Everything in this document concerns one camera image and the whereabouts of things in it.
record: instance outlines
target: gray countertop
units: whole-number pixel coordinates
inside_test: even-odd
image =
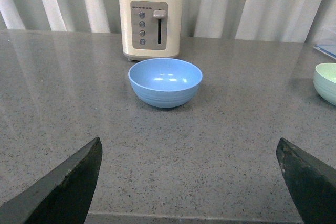
[[[334,60],[312,45],[182,38],[203,81],[166,110],[134,94],[119,34],[4,30],[0,47],[0,204],[96,136],[104,218],[300,222],[279,139],[336,167],[336,107],[313,86]]]

